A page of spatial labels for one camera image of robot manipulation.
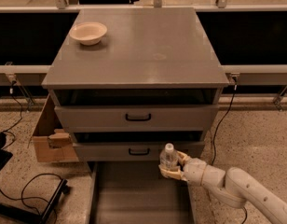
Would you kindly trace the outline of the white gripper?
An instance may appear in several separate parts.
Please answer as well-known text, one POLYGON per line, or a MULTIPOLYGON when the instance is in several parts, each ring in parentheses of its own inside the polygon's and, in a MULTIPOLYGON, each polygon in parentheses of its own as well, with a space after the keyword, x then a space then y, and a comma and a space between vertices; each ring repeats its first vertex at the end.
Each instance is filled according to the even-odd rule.
POLYGON ((183 165, 183 171, 179 166, 171 170, 158 166, 161 174, 166 178, 186 181, 192 186, 205 186, 209 182, 210 165, 200 159, 192 159, 187 154, 178 151, 178 162, 183 165))

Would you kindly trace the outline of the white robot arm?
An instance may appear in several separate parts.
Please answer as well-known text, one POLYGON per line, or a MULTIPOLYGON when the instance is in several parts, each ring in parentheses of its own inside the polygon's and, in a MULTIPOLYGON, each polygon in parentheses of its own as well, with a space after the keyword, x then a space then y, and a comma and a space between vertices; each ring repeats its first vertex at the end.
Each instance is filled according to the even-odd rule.
POLYGON ((158 167, 164 177, 203 187, 230 207, 240 209, 249 202, 272 224, 287 224, 287 203, 240 168, 224 171, 180 151, 162 151, 158 167))

